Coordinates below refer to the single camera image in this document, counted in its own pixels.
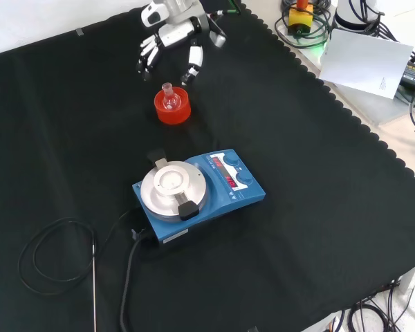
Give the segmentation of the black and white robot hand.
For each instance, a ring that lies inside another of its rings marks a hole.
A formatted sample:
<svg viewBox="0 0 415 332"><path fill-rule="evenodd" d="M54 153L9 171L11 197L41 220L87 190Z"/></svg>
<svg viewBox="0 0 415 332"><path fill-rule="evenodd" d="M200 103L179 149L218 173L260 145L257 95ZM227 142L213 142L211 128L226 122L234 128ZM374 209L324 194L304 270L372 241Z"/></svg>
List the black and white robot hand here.
<svg viewBox="0 0 415 332"><path fill-rule="evenodd" d="M140 44L136 70L144 80L151 77L162 51L206 32L208 16L200 1L152 1L142 9L145 27L162 26Z"/></svg>

